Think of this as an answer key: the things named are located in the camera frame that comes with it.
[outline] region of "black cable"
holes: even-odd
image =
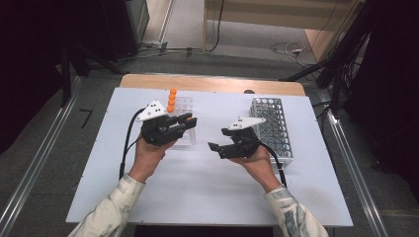
[[[284,170],[283,170],[283,163],[281,163],[281,162],[278,160],[278,156],[277,156],[277,154],[275,153],[275,151],[274,151],[271,147],[269,147],[267,144],[263,143],[263,142],[262,142],[262,141],[260,141],[260,140],[259,140],[259,143],[260,143],[263,147],[265,147],[265,148],[269,151],[269,153],[271,153],[271,155],[272,155],[272,156],[274,156],[275,163],[277,164],[278,171],[280,172],[281,183],[282,183],[285,187],[287,187],[287,180],[286,180],[286,175],[285,175]]]
[[[132,117],[132,119],[131,119],[131,121],[130,121],[130,123],[129,123],[129,126],[128,126],[128,131],[127,131],[127,133],[126,133],[126,144],[125,144],[125,146],[124,146],[124,155],[123,155],[123,161],[121,162],[121,165],[120,165],[120,179],[123,177],[123,175],[124,175],[124,170],[125,170],[125,168],[126,168],[126,155],[128,154],[128,151],[129,151],[129,149],[141,138],[141,136],[139,136],[138,137],[138,139],[135,141],[135,142],[133,142],[129,147],[128,147],[128,143],[129,143],[129,137],[130,137],[130,132],[131,132],[131,130],[132,130],[132,125],[133,125],[133,123],[135,122],[135,118],[141,113],[141,112],[143,112],[145,109],[141,109],[141,110],[139,110],[139,111],[137,111],[134,115],[133,115],[133,117]]]
[[[225,0],[222,0],[221,7],[219,9],[218,23],[217,23],[217,27],[216,27],[216,42],[215,42],[215,45],[212,47],[212,49],[202,50],[200,48],[195,48],[195,47],[186,47],[186,48],[183,48],[183,47],[167,47],[164,50],[165,51],[166,50],[170,50],[170,51],[187,51],[187,50],[190,50],[190,51],[194,51],[194,52],[213,52],[216,49],[216,47],[218,46],[218,43],[219,43],[219,29],[220,29],[220,26],[221,26],[221,18],[222,18],[222,11],[224,9],[224,2],[225,2]],[[147,50],[160,50],[160,48],[147,48],[147,49],[140,50],[139,52],[147,51]],[[156,54],[156,56],[157,55],[164,55],[164,54],[166,54],[166,53],[163,51],[161,53]]]

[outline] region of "clear plastic container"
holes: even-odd
[[[193,100],[192,97],[176,97],[175,110],[168,115],[181,116],[186,113],[193,113]],[[191,146],[197,144],[195,136],[195,129],[191,128],[185,131],[182,138],[178,139],[174,146]]]
[[[263,143],[275,151],[278,160],[287,168],[293,160],[293,152],[281,99],[253,98],[250,116],[266,120],[254,126],[255,133]],[[273,156],[271,162],[276,164]]]

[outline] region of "black curtain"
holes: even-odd
[[[346,112],[372,139],[386,171],[409,182],[419,200],[419,7],[382,1]]]
[[[61,87],[60,41],[40,1],[0,2],[0,153]]]

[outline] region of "wrist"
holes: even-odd
[[[281,182],[275,175],[260,178],[258,183],[262,186],[265,193],[268,193],[281,185]]]
[[[145,181],[149,176],[147,176],[144,172],[141,172],[140,169],[137,169],[135,165],[129,170],[128,175],[133,178],[134,180],[145,184]]]

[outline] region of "orange ball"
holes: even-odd
[[[172,112],[174,112],[175,111],[175,107],[173,107],[173,106],[168,106],[167,107],[167,112],[168,113],[172,113]]]

